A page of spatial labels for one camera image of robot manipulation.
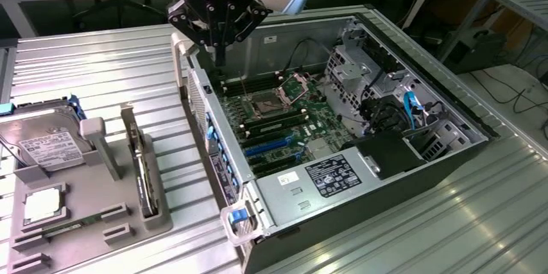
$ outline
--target blue latch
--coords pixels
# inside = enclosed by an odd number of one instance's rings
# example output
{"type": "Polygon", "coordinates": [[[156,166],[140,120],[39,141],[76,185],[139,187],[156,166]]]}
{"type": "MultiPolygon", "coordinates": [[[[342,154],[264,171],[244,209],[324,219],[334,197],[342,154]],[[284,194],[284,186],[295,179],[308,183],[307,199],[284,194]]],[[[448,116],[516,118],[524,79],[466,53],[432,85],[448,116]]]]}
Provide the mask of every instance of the blue latch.
{"type": "Polygon", "coordinates": [[[246,209],[235,210],[228,215],[228,221],[231,222],[231,225],[235,225],[236,223],[240,223],[242,221],[246,221],[247,219],[248,219],[248,211],[246,209]]]}
{"type": "Polygon", "coordinates": [[[207,128],[207,138],[208,139],[214,138],[214,134],[215,134],[215,127],[211,126],[207,128]]]}
{"type": "Polygon", "coordinates": [[[14,105],[14,103],[0,104],[0,116],[11,115],[15,109],[16,106],[14,105]]]}

